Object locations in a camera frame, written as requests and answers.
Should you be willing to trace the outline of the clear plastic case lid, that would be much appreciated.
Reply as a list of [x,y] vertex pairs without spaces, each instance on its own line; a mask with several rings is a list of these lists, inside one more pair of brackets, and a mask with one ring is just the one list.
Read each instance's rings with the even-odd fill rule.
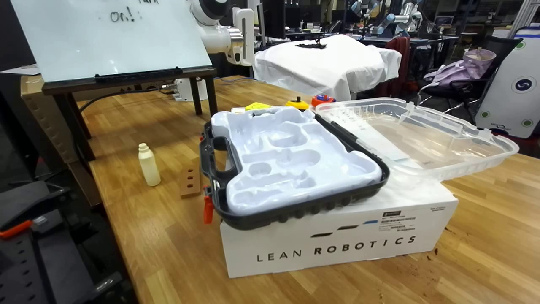
[[489,129],[397,98],[322,103],[314,111],[394,171],[445,181],[497,167],[518,145]]

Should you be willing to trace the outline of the wooden block with holes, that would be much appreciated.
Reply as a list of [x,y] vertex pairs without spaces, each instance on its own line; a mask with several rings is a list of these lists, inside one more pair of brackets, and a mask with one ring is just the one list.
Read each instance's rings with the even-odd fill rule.
[[193,198],[201,193],[200,165],[197,163],[185,164],[181,170],[181,198]]

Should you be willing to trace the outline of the yellow toy with black knob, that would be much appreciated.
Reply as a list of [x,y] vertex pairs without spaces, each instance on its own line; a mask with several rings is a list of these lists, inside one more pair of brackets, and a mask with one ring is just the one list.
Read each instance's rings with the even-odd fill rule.
[[310,105],[307,102],[303,101],[300,96],[297,96],[295,100],[287,101],[285,106],[293,107],[299,111],[306,111],[310,107]]

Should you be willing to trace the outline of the black office chair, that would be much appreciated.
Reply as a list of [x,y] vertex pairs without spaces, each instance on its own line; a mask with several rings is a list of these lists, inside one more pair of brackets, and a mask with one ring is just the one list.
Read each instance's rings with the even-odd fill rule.
[[497,54],[497,58],[492,62],[486,73],[480,79],[465,81],[464,85],[452,83],[450,88],[422,87],[417,94],[416,105],[421,105],[430,98],[441,98],[448,104],[448,109],[444,112],[450,114],[455,108],[452,105],[452,101],[455,101],[457,102],[456,108],[462,106],[469,116],[469,121],[475,124],[475,113],[471,106],[482,100],[486,89],[491,85],[494,75],[501,67],[503,61],[521,42],[523,42],[522,38],[484,37],[475,49],[483,48]]

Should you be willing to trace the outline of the black tool case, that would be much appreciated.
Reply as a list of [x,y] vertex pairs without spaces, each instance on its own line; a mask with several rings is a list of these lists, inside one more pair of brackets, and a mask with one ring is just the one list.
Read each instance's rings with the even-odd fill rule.
[[324,120],[317,114],[315,115],[317,121],[322,123],[325,127],[330,127],[330,131],[336,133],[346,147],[359,148],[361,152],[366,153],[370,158],[376,161],[383,170],[382,181],[365,188],[348,190],[347,192],[307,201],[298,206],[286,206],[249,216],[233,215],[227,210],[226,187],[227,183],[231,181],[231,178],[235,177],[239,171],[237,166],[232,162],[231,148],[227,145],[226,139],[223,137],[215,137],[212,134],[211,121],[209,121],[204,126],[200,143],[201,172],[210,182],[209,185],[205,187],[205,208],[212,208],[230,227],[248,231],[265,227],[271,223],[285,223],[290,217],[301,219],[309,214],[314,215],[322,210],[332,210],[336,206],[347,206],[355,201],[372,198],[376,195],[390,177],[389,167],[378,156],[360,145],[353,134],[346,131],[346,129],[333,122]]

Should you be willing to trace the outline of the orange and blue toy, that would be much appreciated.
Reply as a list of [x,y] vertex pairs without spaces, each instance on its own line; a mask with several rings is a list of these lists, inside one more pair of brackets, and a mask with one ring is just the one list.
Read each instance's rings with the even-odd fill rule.
[[311,104],[313,108],[316,108],[320,104],[333,103],[335,101],[336,99],[332,98],[331,96],[319,94],[312,97]]

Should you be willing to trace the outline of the red cloth on chair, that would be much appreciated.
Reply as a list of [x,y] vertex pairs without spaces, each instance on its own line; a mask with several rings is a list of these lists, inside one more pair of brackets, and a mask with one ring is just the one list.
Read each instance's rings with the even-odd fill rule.
[[384,78],[375,88],[377,98],[399,97],[408,76],[410,59],[410,37],[396,37],[379,52],[385,64]]

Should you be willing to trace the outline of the white power box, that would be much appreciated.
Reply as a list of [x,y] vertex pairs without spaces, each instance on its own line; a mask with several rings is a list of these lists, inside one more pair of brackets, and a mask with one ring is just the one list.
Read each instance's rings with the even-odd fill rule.
[[[208,92],[206,89],[205,80],[197,77],[195,79],[197,85],[197,91],[199,93],[200,100],[208,99]],[[189,102],[194,101],[190,79],[175,79],[170,84],[163,84],[160,87],[160,92],[166,95],[172,95],[176,102]]]

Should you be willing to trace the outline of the white bottle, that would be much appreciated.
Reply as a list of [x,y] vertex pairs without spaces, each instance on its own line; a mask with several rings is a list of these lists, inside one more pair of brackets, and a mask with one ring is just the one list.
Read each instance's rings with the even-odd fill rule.
[[160,173],[157,167],[154,152],[146,143],[141,143],[138,146],[138,159],[143,172],[143,177],[147,185],[154,187],[161,182]]

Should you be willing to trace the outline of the grey and blue robot arms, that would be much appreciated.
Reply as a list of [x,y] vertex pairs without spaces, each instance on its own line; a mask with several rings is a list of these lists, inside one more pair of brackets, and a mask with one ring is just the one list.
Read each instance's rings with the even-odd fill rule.
[[422,21],[423,13],[420,3],[423,0],[399,0],[400,11],[385,13],[383,4],[386,0],[353,0],[351,11],[363,22],[362,36],[368,33],[371,37],[407,36],[408,28]]

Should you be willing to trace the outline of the dark wooden easel stand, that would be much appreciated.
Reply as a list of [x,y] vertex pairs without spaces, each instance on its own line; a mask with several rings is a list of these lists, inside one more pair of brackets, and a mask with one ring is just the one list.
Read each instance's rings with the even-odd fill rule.
[[85,92],[103,88],[114,88],[129,84],[142,84],[151,81],[166,81],[173,79],[188,78],[190,88],[194,98],[194,109],[196,115],[203,113],[199,89],[196,78],[205,81],[208,93],[208,106],[210,115],[217,113],[217,98],[213,78],[217,75],[214,67],[191,67],[172,68],[162,71],[131,72],[112,75],[96,74],[86,79],[75,79],[67,81],[46,81],[42,87],[44,95],[54,98],[62,117],[73,137],[75,150],[80,152],[83,160],[94,161],[95,155],[89,144],[91,134],[86,127],[86,123],[81,115],[80,109],[75,102],[74,92]]

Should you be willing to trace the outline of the whiteboard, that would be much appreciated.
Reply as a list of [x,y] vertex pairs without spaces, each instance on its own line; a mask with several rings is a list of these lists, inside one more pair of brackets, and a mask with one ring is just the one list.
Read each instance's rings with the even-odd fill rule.
[[43,81],[211,65],[186,0],[10,0]]

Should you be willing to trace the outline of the white cardboard box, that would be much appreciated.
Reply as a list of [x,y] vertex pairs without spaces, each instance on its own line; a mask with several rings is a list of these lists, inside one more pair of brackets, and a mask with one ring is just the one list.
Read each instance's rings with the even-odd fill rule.
[[393,172],[372,198],[240,231],[220,224],[231,278],[390,258],[434,248],[458,199],[440,181]]

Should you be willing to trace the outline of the black perforated cart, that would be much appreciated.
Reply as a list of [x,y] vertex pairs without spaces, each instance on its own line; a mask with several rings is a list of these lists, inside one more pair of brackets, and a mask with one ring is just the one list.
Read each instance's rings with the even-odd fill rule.
[[62,207],[73,191],[21,181],[0,193],[0,304],[132,304],[118,272],[95,281],[78,246],[95,234]]

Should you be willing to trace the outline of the white moulded case insert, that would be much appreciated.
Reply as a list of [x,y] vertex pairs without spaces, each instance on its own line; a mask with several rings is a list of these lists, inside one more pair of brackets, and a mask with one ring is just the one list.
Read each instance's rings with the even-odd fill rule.
[[311,111],[289,106],[218,112],[211,131],[231,148],[238,174],[226,187],[227,210],[249,216],[375,185],[379,164],[348,148]]

